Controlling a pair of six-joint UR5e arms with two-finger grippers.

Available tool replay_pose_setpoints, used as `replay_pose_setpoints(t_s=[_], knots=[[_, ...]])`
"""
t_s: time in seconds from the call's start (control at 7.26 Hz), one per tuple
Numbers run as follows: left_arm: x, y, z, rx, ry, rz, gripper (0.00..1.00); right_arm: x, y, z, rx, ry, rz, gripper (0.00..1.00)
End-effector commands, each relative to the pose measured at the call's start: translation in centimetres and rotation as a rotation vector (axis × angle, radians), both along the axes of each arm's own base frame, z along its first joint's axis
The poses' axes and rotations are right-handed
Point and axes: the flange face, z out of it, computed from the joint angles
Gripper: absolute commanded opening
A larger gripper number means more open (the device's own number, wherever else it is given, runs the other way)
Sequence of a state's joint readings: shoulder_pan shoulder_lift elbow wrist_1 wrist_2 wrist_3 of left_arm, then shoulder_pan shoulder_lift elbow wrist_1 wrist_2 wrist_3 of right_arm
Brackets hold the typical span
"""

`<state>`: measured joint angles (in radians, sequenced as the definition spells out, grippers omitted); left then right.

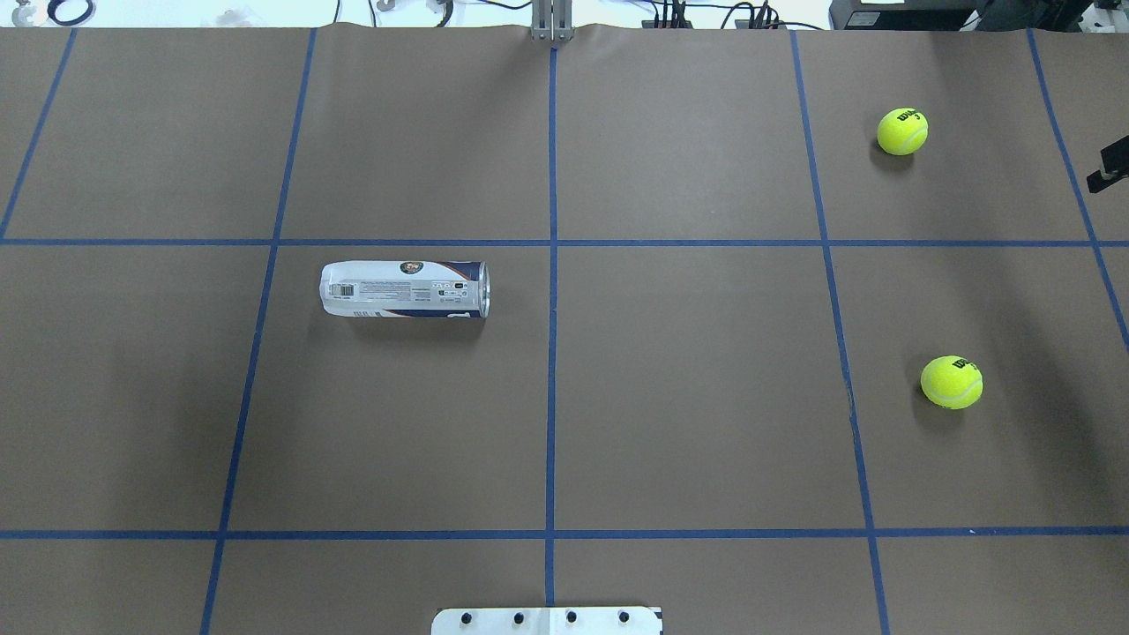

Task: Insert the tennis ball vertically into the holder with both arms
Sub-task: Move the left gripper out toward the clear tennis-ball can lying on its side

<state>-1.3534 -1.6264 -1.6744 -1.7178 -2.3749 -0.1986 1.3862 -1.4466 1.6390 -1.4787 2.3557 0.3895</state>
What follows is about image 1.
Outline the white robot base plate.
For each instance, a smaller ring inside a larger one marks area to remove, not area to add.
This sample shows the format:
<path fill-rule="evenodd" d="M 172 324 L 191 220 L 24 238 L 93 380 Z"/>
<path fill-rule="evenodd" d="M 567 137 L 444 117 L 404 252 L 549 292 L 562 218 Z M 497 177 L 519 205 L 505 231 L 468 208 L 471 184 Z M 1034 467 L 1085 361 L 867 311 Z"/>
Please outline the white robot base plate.
<path fill-rule="evenodd" d="M 644 606 L 443 609 L 431 634 L 662 634 L 660 608 Z"/>

